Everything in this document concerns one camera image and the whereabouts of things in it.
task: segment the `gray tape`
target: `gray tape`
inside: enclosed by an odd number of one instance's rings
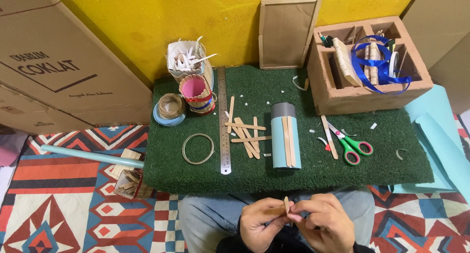
[[[295,106],[290,103],[275,103],[271,106],[271,119],[280,116],[291,116],[295,115]]]

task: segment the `geometric pattern carpet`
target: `geometric pattern carpet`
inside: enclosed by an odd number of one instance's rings
[[[462,141],[470,142],[459,128]],[[114,165],[39,148],[145,153],[148,131],[114,126],[29,137],[0,209],[0,253],[187,252],[178,215],[184,196],[155,192],[127,199],[113,193]],[[460,193],[395,194],[385,186],[368,187],[376,203],[369,246],[376,252],[470,253],[470,206]]]

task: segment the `metal ruler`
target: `metal ruler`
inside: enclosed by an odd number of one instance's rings
[[[227,107],[227,88],[225,82],[225,67],[217,67],[217,87],[219,102],[219,136],[220,136],[220,173],[227,175],[232,172],[230,161],[230,138],[227,133],[228,117],[225,114]]]

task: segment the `artificial grass mat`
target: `artificial grass mat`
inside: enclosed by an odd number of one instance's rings
[[[292,84],[292,77],[296,75],[299,76],[298,83],[303,86],[306,69],[260,70],[253,66],[240,66],[226,69],[226,85],[228,104],[230,97],[235,96],[234,117],[240,117],[245,124],[253,124],[253,116],[257,116],[258,125],[267,128],[259,131],[259,136],[271,135],[272,104],[289,102],[296,106],[301,170],[274,170],[272,157],[263,155],[271,153],[271,140],[265,140],[259,142],[260,160],[248,158],[243,143],[230,143],[232,173],[222,175],[217,104],[216,115],[211,113],[203,117],[187,107],[186,119],[174,127],[162,126],[151,119],[144,183],[160,191],[195,194],[417,184],[434,180],[430,163],[404,109],[327,116],[337,129],[344,128],[350,135],[357,134],[352,137],[354,140],[367,141],[374,148],[371,156],[361,156],[359,165],[350,166],[343,160],[343,147],[332,135],[339,155],[338,160],[333,159],[323,142],[315,139],[326,139],[325,132],[320,116],[315,113],[310,89],[301,91]],[[217,79],[214,92],[218,92]],[[156,80],[154,105],[166,93],[178,93],[178,85],[172,77]],[[377,127],[372,130],[373,123],[377,123]],[[201,165],[186,162],[181,154],[184,140],[195,133],[207,134],[214,141],[215,153]],[[397,158],[397,149],[408,150],[400,152],[403,160]],[[194,137],[186,145],[186,155],[193,162],[204,159],[209,151],[210,142],[205,137]]]

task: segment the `green scissors handle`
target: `green scissors handle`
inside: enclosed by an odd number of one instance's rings
[[[359,162],[361,161],[361,158],[356,153],[356,151],[359,152],[359,154],[362,154],[362,155],[365,155],[365,156],[370,156],[374,153],[374,148],[372,148],[372,145],[370,145],[368,142],[365,142],[365,141],[355,141],[355,140],[352,140],[351,138],[349,138],[348,136],[344,136],[344,139],[340,139],[339,142],[344,147],[344,155],[343,155],[344,160],[346,160],[346,162],[349,165],[355,166],[355,165],[359,164]],[[361,149],[361,145],[366,146],[367,149],[368,149],[368,152],[363,151]],[[349,154],[351,154],[353,157],[356,158],[355,162],[349,160],[349,158],[348,158]]]

